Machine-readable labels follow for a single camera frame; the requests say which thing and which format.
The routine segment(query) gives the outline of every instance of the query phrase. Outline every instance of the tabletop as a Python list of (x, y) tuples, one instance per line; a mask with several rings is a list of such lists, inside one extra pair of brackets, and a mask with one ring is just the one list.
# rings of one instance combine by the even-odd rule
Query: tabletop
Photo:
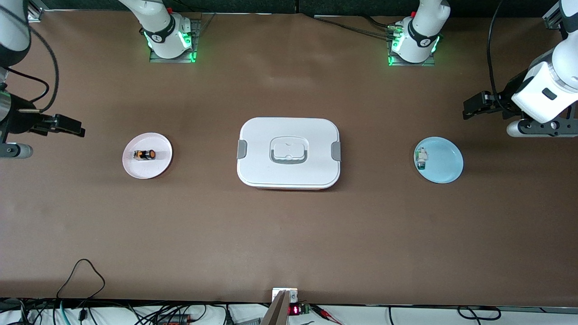
[[(450, 19), (435, 67), (389, 67), (385, 41), (301, 14), (219, 14), (196, 63), (152, 64), (130, 13), (46, 13), (32, 26), (60, 67), (48, 113), (82, 121), (86, 137), (9, 135), (34, 155), (0, 161), (0, 296), (54, 297), (85, 257), (106, 279), (100, 298), (265, 302), (287, 286), (320, 304), (578, 306), (576, 140), (511, 138), (499, 114), (462, 119), (462, 103), (490, 88), (489, 22)], [(498, 19), (498, 88), (559, 41), (541, 19)], [(14, 68), (53, 81), (36, 39)], [(18, 76), (8, 85), (42, 91)], [(258, 116), (332, 121), (337, 183), (243, 184), (237, 140)], [(174, 149), (150, 180), (121, 162), (144, 132)], [(416, 171), (429, 136), (461, 150), (455, 182)], [(99, 285), (82, 265), (62, 295)]]

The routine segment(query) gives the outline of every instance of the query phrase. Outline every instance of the white food container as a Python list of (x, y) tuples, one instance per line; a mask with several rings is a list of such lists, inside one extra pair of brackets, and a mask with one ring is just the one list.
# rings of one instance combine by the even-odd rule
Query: white food container
[(321, 190), (337, 182), (339, 131), (325, 119), (256, 117), (241, 128), (237, 174), (264, 189)]

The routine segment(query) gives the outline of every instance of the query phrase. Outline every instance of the green led light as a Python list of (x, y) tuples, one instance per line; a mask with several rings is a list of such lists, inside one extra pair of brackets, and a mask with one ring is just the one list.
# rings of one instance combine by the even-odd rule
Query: green led light
[(148, 44), (148, 46), (152, 49), (152, 45), (150, 44), (150, 39), (148, 36), (146, 36), (146, 34), (144, 35), (144, 38), (146, 38), (146, 43)]
[(433, 43), (432, 53), (435, 52), (436, 46), (438, 45), (438, 42), (439, 42), (439, 36), (438, 36), (438, 38), (436, 38), (435, 42)]
[(179, 38), (181, 39), (181, 43), (183, 43), (184, 47), (191, 47), (191, 35), (179, 32)]

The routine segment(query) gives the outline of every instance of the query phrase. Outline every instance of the metal bracket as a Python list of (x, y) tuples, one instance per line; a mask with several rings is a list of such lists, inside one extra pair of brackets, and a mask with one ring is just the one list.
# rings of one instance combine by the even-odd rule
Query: metal bracket
[(191, 42), (192, 46), (176, 58), (161, 58), (150, 50), (150, 63), (194, 63), (197, 61), (197, 49), (201, 35), (201, 21), (191, 19)]
[(267, 309), (261, 325), (287, 325), (289, 305), (297, 302), (297, 289), (273, 288), (273, 302)]
[(560, 4), (556, 2), (547, 13), (542, 16), (544, 20), (544, 25), (548, 29), (560, 29), (560, 23), (562, 22), (562, 13), (560, 12)]
[(48, 7), (42, 0), (28, 0), (28, 21), (30, 23), (39, 23), (46, 9)]
[(295, 304), (297, 303), (297, 289), (296, 288), (273, 288), (271, 291), (271, 301), (275, 300), (275, 297), (279, 294), (280, 291), (287, 290), (290, 293), (290, 303)]
[(402, 67), (406, 67), (409, 65), (417, 65), (419, 67), (434, 67), (435, 66), (435, 61), (434, 61), (434, 54), (431, 53), (429, 55), (429, 57), (421, 63), (411, 63), (411, 62), (407, 62), (404, 59), (402, 59), (399, 54), (397, 54), (396, 52), (393, 52), (391, 50), (391, 48), (393, 47), (393, 42), (394, 40), (388, 40), (387, 41), (387, 62), (388, 65), (398, 65), (398, 66), (402, 66)]
[(539, 123), (532, 119), (521, 120), (518, 130), (526, 135), (575, 136), (578, 134), (578, 120), (575, 114), (576, 103), (567, 108), (565, 117), (558, 116), (546, 123)]

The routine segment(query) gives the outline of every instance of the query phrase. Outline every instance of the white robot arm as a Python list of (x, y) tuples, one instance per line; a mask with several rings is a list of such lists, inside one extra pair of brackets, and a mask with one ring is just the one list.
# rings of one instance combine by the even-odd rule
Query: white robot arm
[(482, 91), (465, 101), (464, 120), (501, 112), (504, 119), (521, 117), (506, 129), (516, 138), (578, 136), (578, 1), (559, 0), (558, 7), (566, 39), (512, 78), (501, 93)]
[[(28, 1), (7, 0), (0, 4), (28, 22)], [(22, 61), (29, 49), (28, 28), (7, 13), (0, 12), (0, 67), (9, 67)]]
[(540, 123), (578, 101), (578, 1), (560, 0), (568, 38), (535, 59), (512, 101)]
[(397, 42), (391, 50), (407, 62), (424, 62), (432, 53), (450, 11), (446, 0), (420, 0), (415, 17), (405, 17), (396, 23), (402, 26), (402, 31), (394, 32)]
[(191, 20), (169, 14), (162, 0), (119, 0), (135, 14), (150, 48), (161, 58), (175, 58), (191, 48)]
[(34, 102), (48, 93), (26, 100), (8, 92), (5, 83), (5, 71), (37, 80), (11, 68), (22, 61), (30, 48), (30, 31), (41, 37), (38, 32), (28, 26), (28, 1), (3, 0), (0, 2), (0, 158), (28, 158), (32, 155), (32, 147), (23, 143), (6, 142), (8, 134), (33, 132), (39, 135), (48, 133), (68, 133), (84, 137), (82, 123), (64, 115), (49, 116), (43, 114), (48, 110), (56, 98), (58, 84), (58, 66), (56, 57), (46, 40), (41, 42), (47, 47), (53, 59), (56, 73), (55, 87), (49, 103), (43, 109), (37, 109)]

